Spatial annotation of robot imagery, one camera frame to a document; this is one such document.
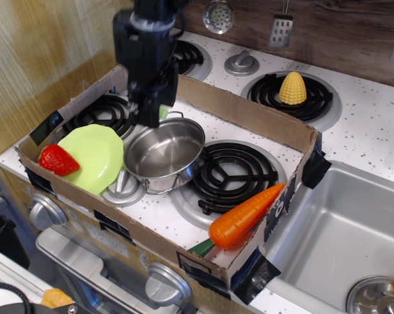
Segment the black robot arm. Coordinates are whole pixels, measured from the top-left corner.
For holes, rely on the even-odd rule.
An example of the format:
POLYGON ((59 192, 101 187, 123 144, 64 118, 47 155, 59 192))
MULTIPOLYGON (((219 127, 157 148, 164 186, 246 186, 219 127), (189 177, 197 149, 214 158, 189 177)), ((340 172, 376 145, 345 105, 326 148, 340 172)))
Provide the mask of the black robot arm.
POLYGON ((159 126, 161 105, 176 99, 179 64, 174 57, 177 38, 171 30, 188 1, 135 1, 132 9, 112 19, 116 61, 127 69, 127 91, 137 122, 159 126))

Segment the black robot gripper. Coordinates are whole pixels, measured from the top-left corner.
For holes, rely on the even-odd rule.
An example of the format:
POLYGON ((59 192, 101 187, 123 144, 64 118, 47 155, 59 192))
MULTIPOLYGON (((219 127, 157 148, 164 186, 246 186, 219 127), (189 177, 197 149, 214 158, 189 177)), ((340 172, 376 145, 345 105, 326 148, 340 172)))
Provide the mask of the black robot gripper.
POLYGON ((121 10, 112 21, 116 61, 127 69, 131 112, 137 124, 159 127, 159 104, 176 100, 179 63, 171 25, 143 20, 121 10))

